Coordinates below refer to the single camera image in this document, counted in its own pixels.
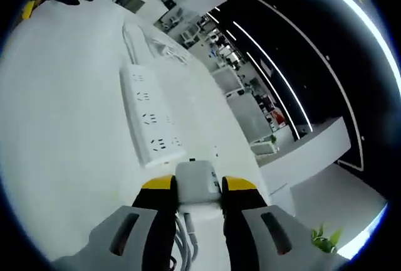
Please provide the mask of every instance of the power cord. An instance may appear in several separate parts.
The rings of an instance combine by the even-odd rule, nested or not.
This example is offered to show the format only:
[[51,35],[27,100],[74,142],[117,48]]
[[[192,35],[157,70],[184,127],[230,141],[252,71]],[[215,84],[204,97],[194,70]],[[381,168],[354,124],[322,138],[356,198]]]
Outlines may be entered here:
[[194,254],[192,254],[191,258],[191,262],[193,263],[196,257],[198,256],[198,251],[199,251],[198,241],[195,236],[195,228],[192,222],[192,218],[190,217],[190,214],[184,213],[184,220],[185,220],[185,227],[187,227],[187,233],[189,235],[190,242],[194,247]]
[[187,232],[191,240],[191,244],[194,247],[194,254],[191,256],[189,244],[185,236],[184,227],[182,226],[177,216],[175,217],[175,222],[178,228],[174,237],[174,241],[177,244],[182,259],[180,271],[189,271],[192,266],[192,263],[195,261],[198,255],[199,247],[195,236],[194,224],[192,223],[190,214],[188,213],[184,214],[184,220],[185,220],[185,227],[187,228]]

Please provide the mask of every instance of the black ceiling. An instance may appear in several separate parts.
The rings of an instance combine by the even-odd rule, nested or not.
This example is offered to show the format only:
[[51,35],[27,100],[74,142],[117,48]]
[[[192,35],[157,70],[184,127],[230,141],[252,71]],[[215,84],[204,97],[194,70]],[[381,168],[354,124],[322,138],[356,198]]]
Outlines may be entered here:
[[[365,139],[365,171],[349,170],[382,194],[390,196],[392,192],[387,187],[387,180],[394,169],[391,161],[397,158],[401,101],[391,68],[373,35],[340,0],[263,1],[276,6],[323,55],[329,56],[329,63],[354,110],[360,135]],[[400,18],[389,1],[362,0],[360,6],[383,32],[387,32],[385,38],[394,46],[392,49],[397,53],[397,59],[397,41],[400,38],[397,38],[394,28]],[[344,117],[352,148],[343,159],[360,165],[355,127],[340,89],[304,38],[257,0],[227,0],[219,9],[211,13],[219,20],[220,29],[228,29],[237,38],[234,44],[243,54],[248,51],[257,61],[263,59],[271,67],[263,54],[233,25],[233,21],[261,45],[289,81],[313,124],[322,123],[329,117]],[[294,122],[305,124],[298,105],[277,73],[271,81]]]

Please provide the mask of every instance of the power plug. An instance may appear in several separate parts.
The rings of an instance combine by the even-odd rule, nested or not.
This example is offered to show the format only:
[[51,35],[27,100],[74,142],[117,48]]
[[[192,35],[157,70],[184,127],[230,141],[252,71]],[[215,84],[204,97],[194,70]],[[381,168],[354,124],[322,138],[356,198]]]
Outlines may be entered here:
[[221,189],[209,161],[187,161],[175,169],[179,213],[193,218],[211,218],[221,213]]

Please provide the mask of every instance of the white tabletop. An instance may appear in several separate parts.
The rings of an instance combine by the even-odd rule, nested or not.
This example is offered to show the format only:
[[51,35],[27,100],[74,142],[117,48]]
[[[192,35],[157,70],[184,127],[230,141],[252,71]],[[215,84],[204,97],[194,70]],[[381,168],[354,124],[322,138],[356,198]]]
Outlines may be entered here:
[[[85,246],[90,231],[141,185],[175,164],[138,163],[123,107],[119,69],[128,63],[122,26],[167,35],[108,0],[48,1],[14,31],[0,65],[0,162],[4,187],[27,234],[50,260]],[[217,177],[246,178],[267,200],[258,165],[209,71],[155,59],[187,156]],[[223,218],[194,221],[193,270],[229,270]]]

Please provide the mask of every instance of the power outlet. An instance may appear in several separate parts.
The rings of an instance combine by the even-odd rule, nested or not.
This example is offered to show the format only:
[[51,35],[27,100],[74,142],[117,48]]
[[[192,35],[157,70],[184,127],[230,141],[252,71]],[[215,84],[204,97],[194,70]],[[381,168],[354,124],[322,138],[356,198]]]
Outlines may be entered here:
[[141,163],[150,167],[183,156],[185,149],[154,71],[129,65],[121,74],[128,119]]

